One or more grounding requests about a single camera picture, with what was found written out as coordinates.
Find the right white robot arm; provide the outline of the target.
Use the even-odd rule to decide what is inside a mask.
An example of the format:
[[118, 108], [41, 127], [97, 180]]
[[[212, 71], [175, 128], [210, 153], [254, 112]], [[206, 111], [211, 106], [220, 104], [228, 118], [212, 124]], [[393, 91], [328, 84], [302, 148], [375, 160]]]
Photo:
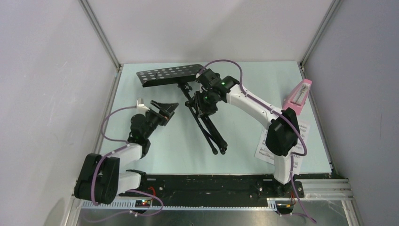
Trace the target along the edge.
[[298, 142], [304, 142], [295, 111], [291, 108], [283, 110], [258, 99], [231, 76], [221, 79], [217, 73], [210, 76], [197, 74], [196, 81], [201, 84], [196, 98], [202, 106], [215, 106], [223, 101], [241, 109], [267, 129], [265, 145], [274, 155], [276, 181], [273, 190], [280, 197], [290, 193], [290, 181], [294, 176], [293, 148]]

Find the black perforated music stand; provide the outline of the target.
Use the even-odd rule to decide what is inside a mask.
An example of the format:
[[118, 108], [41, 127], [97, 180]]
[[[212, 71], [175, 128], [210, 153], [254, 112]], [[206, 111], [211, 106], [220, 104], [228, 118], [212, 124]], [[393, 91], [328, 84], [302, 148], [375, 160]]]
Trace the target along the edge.
[[176, 84], [186, 97], [187, 101], [184, 105], [190, 110], [213, 154], [226, 153], [228, 144], [211, 121], [211, 115], [196, 114], [194, 93], [215, 89], [220, 92], [221, 101], [226, 101], [227, 88], [223, 86], [227, 85], [231, 88], [232, 82], [228, 79], [221, 79], [218, 73], [207, 72], [205, 67], [200, 64], [138, 71], [136, 75], [143, 87]]

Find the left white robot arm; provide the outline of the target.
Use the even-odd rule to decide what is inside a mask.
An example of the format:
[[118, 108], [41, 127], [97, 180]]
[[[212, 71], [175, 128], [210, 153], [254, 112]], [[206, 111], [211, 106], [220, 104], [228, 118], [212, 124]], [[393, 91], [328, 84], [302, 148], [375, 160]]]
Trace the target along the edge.
[[149, 184], [143, 180], [146, 173], [128, 169], [120, 170], [134, 161], [144, 158], [151, 146], [150, 136], [159, 126], [166, 126], [175, 114], [178, 103], [151, 101], [155, 110], [146, 107], [139, 98], [134, 109], [138, 113], [130, 119], [130, 132], [123, 146], [105, 155], [91, 153], [83, 162], [74, 187], [75, 198], [91, 201], [95, 206], [110, 204], [115, 197], [127, 191], [137, 196], [147, 194]]

